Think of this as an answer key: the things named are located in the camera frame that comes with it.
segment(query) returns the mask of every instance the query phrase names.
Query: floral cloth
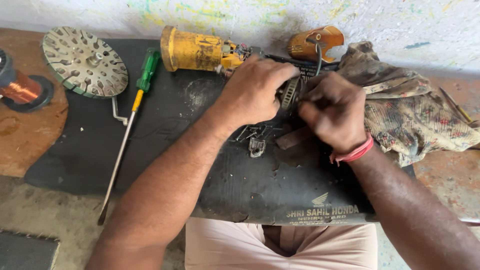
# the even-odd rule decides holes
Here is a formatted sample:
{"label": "floral cloth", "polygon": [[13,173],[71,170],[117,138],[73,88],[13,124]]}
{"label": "floral cloth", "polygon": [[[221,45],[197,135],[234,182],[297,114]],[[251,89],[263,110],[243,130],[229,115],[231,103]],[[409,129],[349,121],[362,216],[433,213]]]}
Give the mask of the floral cloth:
{"label": "floral cloth", "polygon": [[367,92],[365,129],[400,167],[438,150],[464,151],[480,143],[478,122],[466,124],[415,71],[379,61],[369,41],[352,43],[339,74]]}

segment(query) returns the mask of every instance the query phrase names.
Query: green screwdriver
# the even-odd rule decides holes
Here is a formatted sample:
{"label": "green screwdriver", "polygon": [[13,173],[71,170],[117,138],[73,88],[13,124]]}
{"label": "green screwdriver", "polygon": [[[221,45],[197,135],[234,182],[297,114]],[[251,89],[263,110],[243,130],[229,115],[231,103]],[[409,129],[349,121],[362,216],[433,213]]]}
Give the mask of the green screwdriver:
{"label": "green screwdriver", "polygon": [[145,60],[142,65],[142,76],[137,80],[137,84],[136,84],[136,88],[138,90],[137,96],[135,98],[135,102],[133,103],[132,114],[130,115],[130,119],[128,120],[127,130],[125,131],[125,135],[123,136],[123,141],[120,146],[120,151],[119,151],[119,155],[117,156],[117,161],[115,162],[115,167],[113,167],[113,173],[112,173],[112,177],[110,178],[110,184],[108,184],[107,194],[105,195],[105,200],[103,201],[102,212],[100,213],[100,217],[98,218],[98,222],[97,222],[98,226],[103,225],[103,223],[105,222],[105,217],[107,217],[107,209],[108,209],[108,203],[110,201],[110,194],[112,192],[115,178],[117,177],[121,158],[125,150],[125,145],[127,144],[130,130],[132,129],[133,120],[135,118],[135,114],[138,112],[138,107],[142,102],[142,97],[144,93],[147,93],[148,89],[150,88],[150,79],[152,78],[152,75],[155,72],[155,68],[158,64],[159,58],[160,58],[160,52],[157,49],[155,48],[147,49],[147,54],[145,55]]}

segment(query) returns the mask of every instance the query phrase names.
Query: pink trousers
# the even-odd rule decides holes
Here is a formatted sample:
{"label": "pink trousers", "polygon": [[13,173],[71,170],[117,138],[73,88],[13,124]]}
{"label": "pink trousers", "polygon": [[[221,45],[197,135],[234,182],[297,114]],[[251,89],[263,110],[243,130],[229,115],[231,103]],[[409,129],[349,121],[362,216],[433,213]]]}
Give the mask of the pink trousers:
{"label": "pink trousers", "polygon": [[261,225],[189,218],[185,269],[377,269],[374,224],[282,227],[280,248],[295,254],[284,257],[266,247]]}

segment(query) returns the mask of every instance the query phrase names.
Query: concrete floor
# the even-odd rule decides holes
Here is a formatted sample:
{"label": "concrete floor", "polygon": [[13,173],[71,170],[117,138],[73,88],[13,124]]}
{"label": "concrete floor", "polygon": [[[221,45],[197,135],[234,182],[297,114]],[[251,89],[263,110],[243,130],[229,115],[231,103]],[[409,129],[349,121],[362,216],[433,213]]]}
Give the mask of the concrete floor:
{"label": "concrete floor", "polygon": [[[0,229],[60,239],[55,270],[81,270],[103,227],[96,225],[103,198],[75,196],[37,188],[21,178],[0,176]],[[473,229],[477,237],[480,227]],[[381,226],[378,233],[378,269],[408,270]],[[163,270],[182,270],[185,230],[168,245]]]}

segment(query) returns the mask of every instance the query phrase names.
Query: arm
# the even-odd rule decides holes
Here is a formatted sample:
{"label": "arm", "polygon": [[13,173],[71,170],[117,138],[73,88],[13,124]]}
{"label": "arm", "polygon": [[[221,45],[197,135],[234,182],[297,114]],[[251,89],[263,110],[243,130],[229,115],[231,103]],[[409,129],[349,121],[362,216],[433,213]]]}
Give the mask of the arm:
{"label": "arm", "polygon": [[[299,114],[340,154],[366,140],[365,92],[336,73],[313,78]],[[328,106],[319,109],[321,99]],[[388,239],[416,269],[480,269],[480,242],[429,190],[373,147],[348,163],[377,213]]]}
{"label": "arm", "polygon": [[242,125],[272,119],[276,89],[298,73],[291,64],[249,57],[215,104],[120,199],[87,269],[159,269],[223,143]]}

